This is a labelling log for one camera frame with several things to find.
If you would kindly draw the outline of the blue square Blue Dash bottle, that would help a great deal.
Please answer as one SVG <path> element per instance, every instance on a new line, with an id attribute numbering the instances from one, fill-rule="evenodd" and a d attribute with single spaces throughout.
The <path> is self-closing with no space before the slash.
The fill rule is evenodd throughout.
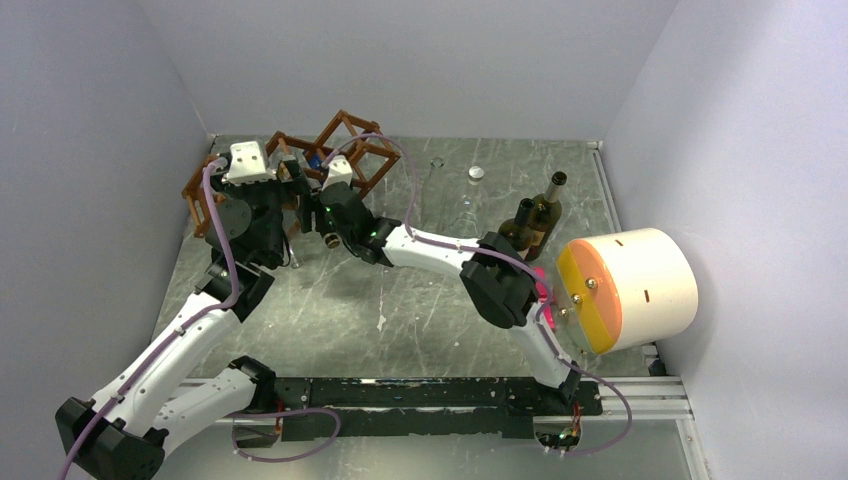
<path id="1" fill-rule="evenodd" d="M 332 151 L 325 151 L 323 149 L 312 149 L 312 150 L 304 150 L 303 155 L 311 169 L 326 171 L 327 166 L 324 164 L 324 161 L 330 156 Z"/>

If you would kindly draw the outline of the dark green wine bottle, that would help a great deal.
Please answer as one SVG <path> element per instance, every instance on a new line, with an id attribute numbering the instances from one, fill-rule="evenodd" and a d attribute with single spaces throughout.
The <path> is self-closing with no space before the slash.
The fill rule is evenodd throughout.
<path id="1" fill-rule="evenodd" d="M 534 205 L 535 203 L 531 198 L 522 199 L 514 217 L 502 222 L 497 231 L 521 259 L 526 258 L 534 238 L 533 231 L 529 227 L 529 219 Z"/>

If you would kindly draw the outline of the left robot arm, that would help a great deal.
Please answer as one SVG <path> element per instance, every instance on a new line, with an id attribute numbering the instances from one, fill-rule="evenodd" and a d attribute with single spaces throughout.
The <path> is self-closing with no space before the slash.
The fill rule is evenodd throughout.
<path id="1" fill-rule="evenodd" d="M 292 181 L 236 185 L 203 181 L 212 193 L 213 231 L 223 237 L 201 282 L 152 343 L 90 399 L 71 397 L 55 415 L 65 460 L 94 479 L 151 479 L 179 446 L 231 413 L 261 416 L 277 407 L 276 375 L 248 356 L 182 395 L 177 387 L 248 318 L 282 265 L 283 206 L 300 193 Z"/>

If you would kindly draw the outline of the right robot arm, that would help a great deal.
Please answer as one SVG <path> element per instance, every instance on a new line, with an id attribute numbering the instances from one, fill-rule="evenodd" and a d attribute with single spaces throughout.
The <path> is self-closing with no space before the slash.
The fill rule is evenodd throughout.
<path id="1" fill-rule="evenodd" d="M 454 238 L 422 232 L 400 220 L 374 215 L 343 182 L 326 183 L 305 195 L 304 220 L 320 233 L 338 236 L 360 260 L 386 267 L 415 268 L 459 280 L 478 315 L 507 331 L 522 349 L 550 413 L 562 414 L 578 399 L 578 365 L 563 350 L 544 311 L 540 276 L 500 235 Z"/>

